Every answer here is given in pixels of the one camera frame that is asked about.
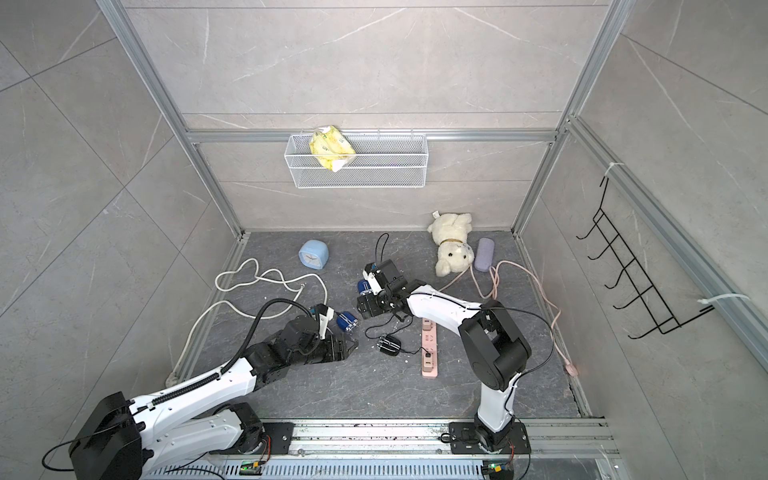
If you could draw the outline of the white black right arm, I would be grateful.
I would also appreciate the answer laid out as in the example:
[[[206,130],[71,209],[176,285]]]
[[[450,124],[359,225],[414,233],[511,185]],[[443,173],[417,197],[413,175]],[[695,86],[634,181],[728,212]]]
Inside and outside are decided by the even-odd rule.
[[[363,280],[369,285],[357,298],[357,310],[363,318],[402,313],[429,320],[460,337],[482,387],[473,423],[450,427],[452,450],[529,453],[529,437],[524,424],[516,419],[513,403],[520,380],[543,365],[527,366],[532,347],[512,315],[519,313],[540,321],[545,318],[493,299],[470,302],[423,281],[409,281],[390,260],[367,264]]]

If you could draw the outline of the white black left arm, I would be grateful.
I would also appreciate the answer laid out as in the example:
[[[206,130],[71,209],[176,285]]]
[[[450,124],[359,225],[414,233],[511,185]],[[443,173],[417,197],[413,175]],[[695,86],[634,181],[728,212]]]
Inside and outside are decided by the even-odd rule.
[[[103,398],[68,449],[78,479],[139,479],[209,453],[267,449],[263,423],[247,395],[283,378],[293,365],[342,361],[345,343],[329,329],[325,304],[267,301],[223,365],[164,390]]]

